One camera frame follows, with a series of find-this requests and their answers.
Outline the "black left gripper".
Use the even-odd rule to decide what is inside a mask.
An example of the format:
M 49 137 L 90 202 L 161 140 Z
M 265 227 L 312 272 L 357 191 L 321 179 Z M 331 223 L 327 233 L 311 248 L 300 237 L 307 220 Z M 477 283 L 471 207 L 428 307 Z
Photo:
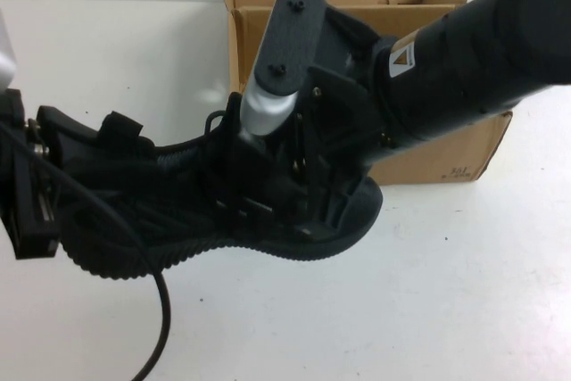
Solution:
M 40 158 L 57 162 L 75 159 L 96 162 L 153 162 L 154 143 L 140 135 L 143 126 L 118 112 L 103 119 L 98 130 L 74 120 L 60 110 L 42 106 L 38 124 L 27 120 L 21 92 L 7 89 L 1 94 L 1 124 L 14 139 Z M 49 203 L 46 174 L 1 134 L 1 221 L 12 242 L 17 260 L 53 258 L 60 242 L 60 230 Z

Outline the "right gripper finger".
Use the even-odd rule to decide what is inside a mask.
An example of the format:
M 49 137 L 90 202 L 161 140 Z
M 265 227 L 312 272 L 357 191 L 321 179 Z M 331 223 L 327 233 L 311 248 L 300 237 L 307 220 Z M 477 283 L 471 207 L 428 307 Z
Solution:
M 234 181 L 239 193 L 257 203 L 288 203 L 287 180 L 261 137 L 241 128 L 234 139 Z

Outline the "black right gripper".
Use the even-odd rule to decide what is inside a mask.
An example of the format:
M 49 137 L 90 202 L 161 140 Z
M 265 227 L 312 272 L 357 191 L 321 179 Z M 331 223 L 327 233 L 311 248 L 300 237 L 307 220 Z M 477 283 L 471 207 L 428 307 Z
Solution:
M 310 176 L 311 238 L 338 231 L 356 174 L 455 128 L 455 70 L 444 26 L 410 42 L 368 26 L 304 26 L 289 33 L 289 156 Z

